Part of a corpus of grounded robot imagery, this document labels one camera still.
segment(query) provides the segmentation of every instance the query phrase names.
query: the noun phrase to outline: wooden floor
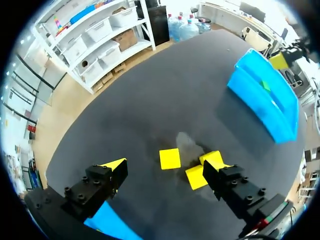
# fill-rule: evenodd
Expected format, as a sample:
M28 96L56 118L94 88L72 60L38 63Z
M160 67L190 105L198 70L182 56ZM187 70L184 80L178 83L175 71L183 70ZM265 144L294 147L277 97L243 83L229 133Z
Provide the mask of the wooden floor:
M170 47L172 44L171 41L165 42L157 46L156 51L147 48L132 56L125 61L125 70L114 75L110 81L93 95L68 74L63 78L52 94L51 106L46 105L43 108L36 126L36 137L32 143L35 163L44 188L47 187L45 172L52 156L61 139L82 111L123 73L152 55Z

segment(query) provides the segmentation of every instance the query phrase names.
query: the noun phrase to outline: dark gray table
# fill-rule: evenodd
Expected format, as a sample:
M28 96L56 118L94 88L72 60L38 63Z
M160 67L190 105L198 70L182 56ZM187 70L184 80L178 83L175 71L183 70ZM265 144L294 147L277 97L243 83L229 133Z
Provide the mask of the dark gray table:
M305 142L300 110L295 142L274 144L255 114L226 85L250 46L217 30L175 44L134 67L78 117L48 166L60 194L91 164L127 158L128 177L110 205L144 239L235 239L245 223L208 186L192 191L185 170L220 150L267 197L286 196ZM161 170L159 150L180 148L182 167Z

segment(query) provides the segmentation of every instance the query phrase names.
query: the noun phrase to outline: white shelving unit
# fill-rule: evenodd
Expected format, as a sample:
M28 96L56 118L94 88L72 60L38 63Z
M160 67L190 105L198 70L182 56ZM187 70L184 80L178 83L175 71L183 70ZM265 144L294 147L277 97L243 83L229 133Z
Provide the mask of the white shelving unit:
M142 51L145 48L152 47L152 50L154 51L156 49L155 41L153 38L152 28L149 20L148 10L146 6L146 0L139 0L141 4L141 9L143 12L143 19L139 19L135 22L129 22L126 26L123 27L112 27L112 32L102 38L98 42L92 42L91 44L87 45L87 50L82 53L76 60L73 62L68 62L66 64L62 58L62 55L57 55L56 50L58 49L60 52L63 52L62 49L64 48L65 42L68 42L69 39L75 38L79 36L81 31L85 31L85 28L87 28L88 22L92 21L100 21L108 16L112 15L112 11L115 9L125 6L127 8L133 7L135 4L133 1L128 0L114 0L112 2L109 2L105 5L102 5L95 10L91 11L90 13L83 16L81 19L79 19L77 22L69 26L67 29L62 31L52 42L51 45L49 45L43 35L41 33L41 28L44 29L43 23L46 21L52 19L52 16L61 8L65 6L66 3L69 2L69 0L56 0L52 2L50 5L45 7L42 11L42 14L40 17L36 20L35 24L31 27L31 32L35 36L36 39L40 42L40 44L44 47L44 49L47 51L47 53L51 56L52 61L58 65L59 67L63 68L72 78L74 78L75 81L77 81L82 87L84 87L88 92L91 94L94 93L92 90L92 87L100 80L102 79L107 73L109 73L112 69L114 69L116 66L127 60L128 58L132 57L133 55L137 54L138 52ZM137 44L131 46L130 48L126 49L125 51L121 52L121 56L119 59L117 59L113 64L110 64L108 66L104 65L103 63L100 64L103 71L101 74L98 75L96 79L92 79L90 81L84 82L82 78L79 76L78 71L76 70L77 66L87 57L89 57L91 54L96 53L97 49L102 47L105 43L110 41L112 38L116 37L117 35L125 32L126 30L133 29L136 33L137 37ZM146 33L147 36L149 36L150 41L147 41L144 39L143 31Z

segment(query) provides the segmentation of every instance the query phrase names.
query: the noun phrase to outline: yellow square block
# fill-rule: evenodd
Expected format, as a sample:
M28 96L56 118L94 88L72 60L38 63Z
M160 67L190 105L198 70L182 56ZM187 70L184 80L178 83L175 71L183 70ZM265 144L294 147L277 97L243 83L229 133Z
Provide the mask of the yellow square block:
M180 155L179 155L178 148L160 150L159 154L160 154L160 163L161 163L162 170L181 168Z
M185 171L192 190L199 189L207 185L207 181L203 176L204 166L198 165Z
M205 155L202 155L201 157L199 157L201 165L204 165L205 160L207 160L208 162L216 162L216 163L224 163L222 156L220 154L219 151L211 151Z
M115 170L115 168L118 167L118 165L119 165L120 163L122 163L124 160L127 160L127 159L126 159L126 158L121 158L121 159L119 159L119 160L111 161L111 162L102 164L102 165L100 165L100 166L101 166L101 167L106 166L106 167L108 167L108 168L111 168L112 171L113 171L113 170Z

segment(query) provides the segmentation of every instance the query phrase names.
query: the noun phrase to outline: white desk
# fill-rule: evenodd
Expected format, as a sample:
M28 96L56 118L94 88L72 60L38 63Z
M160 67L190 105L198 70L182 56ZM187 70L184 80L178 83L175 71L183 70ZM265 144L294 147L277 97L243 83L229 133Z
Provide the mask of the white desk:
M284 46L284 40L280 36L278 36L270 27L268 27L263 22L255 19L254 17L244 16L242 14L242 11L239 10L238 6L235 6L228 2L225 2L224 6L218 6L218 5L214 5L206 2L201 2L199 4L198 16L203 16L203 10L204 10L203 6L210 7L214 10L213 15L210 16L212 23L217 23L217 24L220 23L219 25L237 34L240 34L244 27L251 27L254 30L259 30L271 39L272 45L274 45L273 43L275 42L272 52L276 51L280 47L280 45ZM224 13L227 13L229 16L233 16L240 19L241 22L237 23L238 24L237 26L240 26L240 27L237 27L235 22L233 22L233 25L229 25L229 26L228 25L225 26L221 24L222 20L219 19L219 14L221 15L221 13L222 13L222 16Z

